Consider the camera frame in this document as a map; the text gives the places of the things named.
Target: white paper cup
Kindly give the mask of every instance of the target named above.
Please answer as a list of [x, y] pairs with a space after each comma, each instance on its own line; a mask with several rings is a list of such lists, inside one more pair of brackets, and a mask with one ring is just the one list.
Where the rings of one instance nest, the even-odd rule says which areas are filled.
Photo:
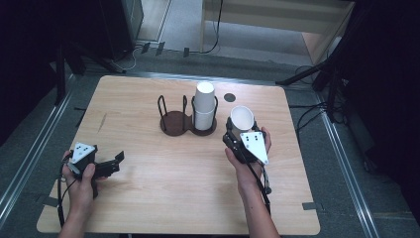
[[231, 111], [232, 133], [240, 141], [241, 133], [249, 132], [254, 126], [254, 114], [246, 106], [236, 106]]
[[207, 81], [198, 82], [194, 97], [195, 110], [207, 113], [214, 110], [215, 105], [213, 84]]
[[205, 131], [211, 128], [214, 118], [214, 108], [211, 112], [199, 112], [195, 111], [195, 114], [192, 117], [192, 123], [194, 128], [200, 131]]

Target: black stand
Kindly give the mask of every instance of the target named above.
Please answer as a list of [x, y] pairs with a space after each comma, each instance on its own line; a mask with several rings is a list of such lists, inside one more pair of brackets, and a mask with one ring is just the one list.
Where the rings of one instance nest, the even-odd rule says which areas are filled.
[[65, 96], [65, 69], [64, 61], [66, 60], [71, 71], [74, 74], [84, 75], [86, 66], [80, 58], [84, 55], [113, 73], [125, 73], [125, 70], [118, 69], [114, 65], [98, 57], [95, 53], [85, 49], [83, 46], [76, 43], [69, 43], [66, 40], [61, 40], [56, 50], [56, 99], [55, 105], [59, 105]]
[[335, 122], [333, 116], [333, 108], [336, 92], [341, 79], [340, 60], [346, 59], [346, 51], [349, 50], [352, 44], [355, 44], [355, 36], [357, 35], [358, 29], [362, 25], [366, 15], [371, 8], [371, 4], [361, 8], [359, 8], [359, 4], [361, 3], [358, 2], [355, 4], [354, 12], [349, 21], [345, 35], [327, 59], [310, 67], [309, 69], [302, 71], [299, 74], [292, 76], [289, 79], [284, 81], [277, 81], [275, 83], [277, 85], [290, 85], [319, 71], [318, 75], [312, 83], [312, 88], [316, 91], [321, 91], [330, 82], [330, 90], [327, 99], [327, 115], [332, 122]]

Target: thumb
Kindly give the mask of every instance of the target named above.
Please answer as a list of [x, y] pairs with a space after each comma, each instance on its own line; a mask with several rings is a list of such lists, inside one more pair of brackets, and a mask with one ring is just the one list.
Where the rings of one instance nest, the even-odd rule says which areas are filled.
[[95, 165], [89, 164], [83, 172], [83, 180], [91, 181], [95, 174]]
[[226, 157], [228, 158], [229, 162], [234, 166], [235, 168], [240, 163], [237, 158], [235, 157], [234, 152], [230, 148], [225, 149]]

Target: wooden table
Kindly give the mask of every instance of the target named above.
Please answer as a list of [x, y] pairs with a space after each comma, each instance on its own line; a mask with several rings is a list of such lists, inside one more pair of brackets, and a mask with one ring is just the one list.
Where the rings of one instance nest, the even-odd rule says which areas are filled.
[[[219, 98], [215, 132], [206, 137], [190, 131], [169, 137], [159, 127], [158, 97], [164, 95], [168, 111], [181, 111], [182, 96], [190, 103], [197, 81], [101, 78], [71, 148], [75, 142], [98, 145], [97, 162], [109, 161], [121, 151], [126, 159], [119, 172], [100, 181], [102, 189], [87, 231], [248, 234], [235, 170], [222, 142], [226, 119], [236, 105], [248, 106], [259, 126], [271, 134], [266, 169], [278, 231], [290, 235], [320, 231], [316, 211], [302, 207], [313, 199], [283, 89], [213, 83]], [[225, 101], [226, 93], [235, 94], [236, 101]], [[186, 114], [191, 111], [188, 104]], [[56, 185], [51, 196], [56, 197]], [[63, 206], [68, 208], [67, 199]], [[59, 231], [55, 207], [44, 208], [38, 229]]]

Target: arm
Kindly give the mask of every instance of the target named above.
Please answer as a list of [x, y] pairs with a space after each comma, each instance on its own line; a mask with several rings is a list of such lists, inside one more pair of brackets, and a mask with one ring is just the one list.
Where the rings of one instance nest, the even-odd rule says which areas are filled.
[[95, 166], [86, 167], [82, 180], [75, 180], [71, 170], [64, 166], [62, 174], [65, 178], [70, 197], [70, 210], [58, 237], [83, 237], [86, 222], [93, 210], [93, 189], [91, 180], [95, 174]]
[[[265, 149], [268, 151], [271, 147], [271, 139], [268, 130], [265, 127], [262, 127], [262, 130], [266, 132]], [[277, 229], [263, 203], [256, 178], [247, 165], [241, 164], [236, 159], [231, 149], [226, 148], [225, 153], [236, 170], [238, 191], [244, 203], [250, 237], [279, 237]], [[253, 163], [252, 167], [260, 177], [262, 174], [261, 166], [258, 163]]]

